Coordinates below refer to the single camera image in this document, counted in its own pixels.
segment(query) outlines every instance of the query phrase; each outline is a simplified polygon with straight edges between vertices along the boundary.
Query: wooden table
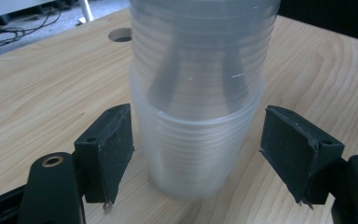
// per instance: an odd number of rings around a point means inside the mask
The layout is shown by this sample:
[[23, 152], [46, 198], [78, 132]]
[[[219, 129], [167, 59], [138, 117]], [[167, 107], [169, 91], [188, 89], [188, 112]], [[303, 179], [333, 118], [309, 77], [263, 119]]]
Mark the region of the wooden table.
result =
[[[29, 167], [73, 143], [103, 111], [131, 101], [127, 9], [0, 57], [0, 194], [26, 183]], [[136, 117], [136, 151], [113, 212], [86, 204], [88, 223], [331, 223], [325, 206], [299, 206], [257, 152], [264, 108], [295, 110], [358, 154], [358, 40], [278, 17], [266, 61], [267, 89], [225, 186], [202, 202], [169, 198], [150, 183]]]

